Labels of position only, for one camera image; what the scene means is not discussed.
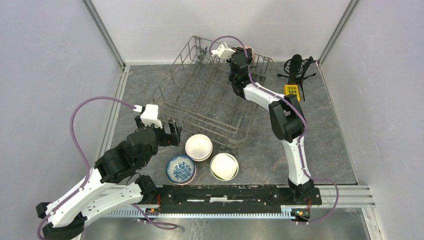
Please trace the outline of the grey wire dish rack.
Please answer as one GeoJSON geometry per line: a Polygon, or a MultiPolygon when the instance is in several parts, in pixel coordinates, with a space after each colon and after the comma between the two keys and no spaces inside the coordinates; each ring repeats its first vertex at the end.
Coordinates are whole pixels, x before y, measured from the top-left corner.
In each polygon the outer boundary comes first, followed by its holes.
{"type": "Polygon", "coordinates": [[[237,96],[230,66],[209,54],[211,40],[193,35],[152,92],[159,118],[185,135],[203,134],[235,155],[247,139],[258,105],[237,96]]]}

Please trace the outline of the floral brown patterned bowl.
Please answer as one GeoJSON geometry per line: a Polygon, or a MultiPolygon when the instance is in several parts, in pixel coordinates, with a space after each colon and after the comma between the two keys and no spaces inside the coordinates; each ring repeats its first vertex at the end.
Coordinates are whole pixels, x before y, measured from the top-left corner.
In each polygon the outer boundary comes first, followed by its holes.
{"type": "Polygon", "coordinates": [[[248,60],[250,62],[254,61],[255,58],[256,58],[256,54],[255,54],[254,50],[251,47],[246,47],[245,50],[246,50],[247,55],[248,55],[248,60]]]}

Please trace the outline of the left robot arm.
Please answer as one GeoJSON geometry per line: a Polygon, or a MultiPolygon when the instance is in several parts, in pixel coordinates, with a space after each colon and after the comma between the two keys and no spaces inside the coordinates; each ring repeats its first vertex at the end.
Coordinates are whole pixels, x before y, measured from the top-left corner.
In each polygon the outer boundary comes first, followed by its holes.
{"type": "Polygon", "coordinates": [[[162,127],[143,123],[139,116],[135,121],[137,129],[107,150],[80,183],[58,200],[36,206],[37,216],[42,219],[37,229],[39,239],[72,240],[103,214],[126,205],[158,201],[160,191],[148,175],[140,175],[123,190],[98,198],[146,167],[159,147],[180,145],[182,127],[174,120],[168,121],[169,133],[162,127]]]}

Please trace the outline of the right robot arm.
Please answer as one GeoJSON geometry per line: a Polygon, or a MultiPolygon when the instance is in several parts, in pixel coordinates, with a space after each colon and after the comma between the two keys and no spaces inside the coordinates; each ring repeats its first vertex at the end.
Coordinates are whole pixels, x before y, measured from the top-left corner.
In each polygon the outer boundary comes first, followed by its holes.
{"type": "Polygon", "coordinates": [[[306,163],[304,135],[307,124],[300,103],[294,94],[276,93],[253,81],[250,48],[234,47],[232,50],[227,60],[232,89],[242,99],[268,110],[272,132],[281,141],[289,166],[289,199],[302,204],[314,189],[314,182],[306,163]]]}

